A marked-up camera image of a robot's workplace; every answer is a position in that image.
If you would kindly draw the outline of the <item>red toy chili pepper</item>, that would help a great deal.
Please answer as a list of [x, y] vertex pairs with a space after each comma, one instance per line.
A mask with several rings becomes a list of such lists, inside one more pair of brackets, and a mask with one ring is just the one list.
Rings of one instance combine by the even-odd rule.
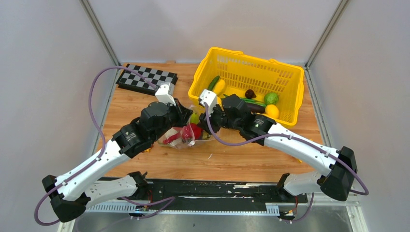
[[183, 139], [182, 135], [180, 133], [174, 134], [167, 139], [163, 140], [163, 144], [165, 145], [171, 145], [171, 146], [177, 146], [178, 144], [182, 144]]

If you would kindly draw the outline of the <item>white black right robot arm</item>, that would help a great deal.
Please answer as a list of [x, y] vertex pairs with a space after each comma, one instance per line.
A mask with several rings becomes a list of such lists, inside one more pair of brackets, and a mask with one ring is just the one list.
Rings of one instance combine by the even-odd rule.
[[354, 151], [346, 146], [336, 149], [300, 136], [265, 115], [253, 113], [237, 95], [218, 104], [217, 95], [204, 90], [199, 103], [205, 107], [200, 115], [204, 130], [228, 146], [257, 143], [274, 148], [314, 168], [305, 174], [283, 174], [276, 188], [279, 200], [288, 202], [302, 193], [322, 192], [337, 201], [346, 201], [358, 179]]

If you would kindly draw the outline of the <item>clear zip top bag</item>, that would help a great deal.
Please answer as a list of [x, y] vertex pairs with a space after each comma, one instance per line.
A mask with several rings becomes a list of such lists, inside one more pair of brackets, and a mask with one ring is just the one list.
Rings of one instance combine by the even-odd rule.
[[191, 105], [189, 109], [191, 109], [193, 113], [190, 116], [188, 123], [181, 128], [172, 127], [169, 129], [157, 141], [159, 145], [175, 149], [184, 149], [215, 140], [212, 134], [198, 126], [200, 122], [199, 116], [201, 113], [205, 112], [204, 109], [194, 105]]

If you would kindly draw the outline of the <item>green toy pear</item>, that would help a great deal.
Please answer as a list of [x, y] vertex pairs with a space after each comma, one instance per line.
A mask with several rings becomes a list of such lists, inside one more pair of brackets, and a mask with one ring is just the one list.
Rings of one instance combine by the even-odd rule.
[[199, 115], [197, 113], [193, 113], [190, 117], [190, 123], [198, 124], [200, 123]]

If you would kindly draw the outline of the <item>yellow plastic basket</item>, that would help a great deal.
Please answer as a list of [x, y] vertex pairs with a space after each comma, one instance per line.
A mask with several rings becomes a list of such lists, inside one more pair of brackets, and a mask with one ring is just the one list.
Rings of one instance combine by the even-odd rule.
[[226, 88], [220, 94], [245, 96], [248, 89], [256, 93], [257, 100], [263, 101], [265, 94], [275, 92], [279, 101], [277, 108], [280, 124], [287, 128], [297, 123], [298, 112], [304, 95], [304, 70], [295, 65], [275, 59], [262, 59], [218, 47], [209, 49], [199, 64], [188, 97], [198, 105], [198, 98], [211, 81], [220, 76]]

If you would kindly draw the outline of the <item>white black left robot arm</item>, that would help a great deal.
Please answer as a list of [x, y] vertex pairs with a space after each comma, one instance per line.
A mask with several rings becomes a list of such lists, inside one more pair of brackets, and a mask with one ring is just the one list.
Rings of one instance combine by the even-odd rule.
[[96, 204], [120, 197], [144, 199], [148, 186], [141, 172], [114, 181], [97, 180], [151, 148], [172, 127], [187, 125], [191, 115], [192, 110], [182, 106], [178, 99], [174, 103], [152, 102], [92, 157], [63, 175], [46, 176], [42, 184], [58, 220], [69, 222]]

